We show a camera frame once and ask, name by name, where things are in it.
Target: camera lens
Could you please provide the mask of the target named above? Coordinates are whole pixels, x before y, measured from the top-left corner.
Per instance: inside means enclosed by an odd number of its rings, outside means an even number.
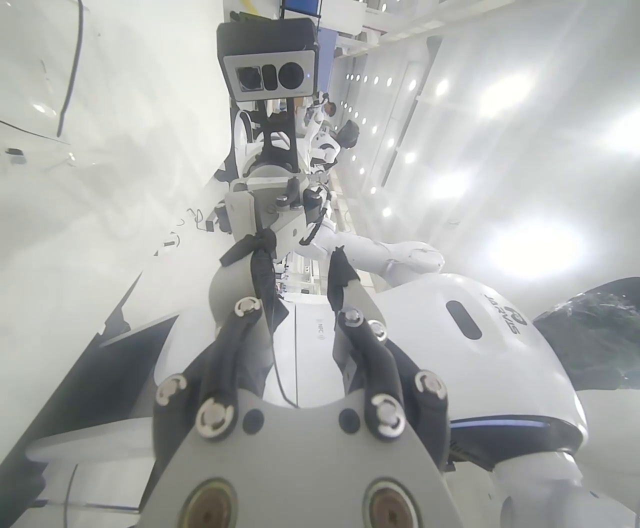
[[[259,67],[246,66],[236,68],[236,74],[240,82],[240,89],[243,92],[256,92],[262,89],[262,76],[260,75]]]
[[[298,63],[287,62],[280,68],[278,79],[280,84],[288,90],[295,90],[304,81],[305,73]]]

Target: gray metal plate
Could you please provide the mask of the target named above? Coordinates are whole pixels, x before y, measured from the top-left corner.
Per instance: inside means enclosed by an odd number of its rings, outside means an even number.
[[[289,409],[239,392],[240,416],[234,432],[220,444],[192,429],[151,496],[138,528],[175,527],[189,494],[203,481],[219,477],[237,495],[238,528],[361,527],[367,487],[391,479],[409,492],[421,526],[463,528],[444,479],[413,430],[390,444],[375,440],[362,416],[359,390],[324,407]],[[350,407],[360,430],[347,435],[338,424]],[[250,409],[262,410],[263,428],[243,431]]]

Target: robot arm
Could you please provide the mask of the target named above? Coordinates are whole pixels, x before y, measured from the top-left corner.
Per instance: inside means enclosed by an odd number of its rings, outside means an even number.
[[[341,232],[326,214],[315,235],[311,240],[308,237],[307,243],[296,247],[299,255],[325,260],[336,248],[343,246],[354,268],[374,273],[392,287],[415,280],[424,273],[438,273],[444,265],[442,254],[424,242],[385,244],[351,232]]]

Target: screw head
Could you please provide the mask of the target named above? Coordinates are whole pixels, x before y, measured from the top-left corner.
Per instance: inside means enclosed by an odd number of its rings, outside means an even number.
[[[417,528],[418,515],[408,494],[396,483],[378,482],[367,494],[367,528]]]
[[[362,321],[364,321],[364,316],[362,315],[362,312],[359,311],[357,308],[347,308],[343,311],[344,311],[344,323],[347,326],[355,328],[357,326],[360,326],[362,324]]]
[[[431,371],[420,371],[414,378],[418,392],[429,392],[440,399],[447,397],[447,387],[442,379]]]
[[[171,396],[187,388],[187,378],[182,374],[172,374],[156,390],[156,403],[162,407],[169,405]]]
[[[225,406],[209,398],[198,409],[196,429],[203,438],[216,438],[229,428],[233,418],[232,405]]]
[[[368,323],[377,340],[381,343],[385,342],[387,340],[387,329],[385,328],[385,325],[375,319],[369,319]]]
[[[202,483],[185,503],[182,522],[184,528],[230,528],[237,516],[236,493],[222,480]]]
[[[406,426],[406,417],[398,400],[388,394],[376,394],[371,398],[371,403],[376,408],[380,423],[378,432],[387,438],[399,437]]]
[[[244,317],[255,310],[260,309],[260,301],[255,297],[244,297],[236,303],[234,311],[238,317]]]

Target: blue light strip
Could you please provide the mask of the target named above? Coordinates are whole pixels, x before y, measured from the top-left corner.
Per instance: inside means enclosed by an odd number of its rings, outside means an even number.
[[[451,429],[483,426],[548,427],[548,424],[544,422],[534,422],[533,420],[473,420],[470,422],[451,422]]]

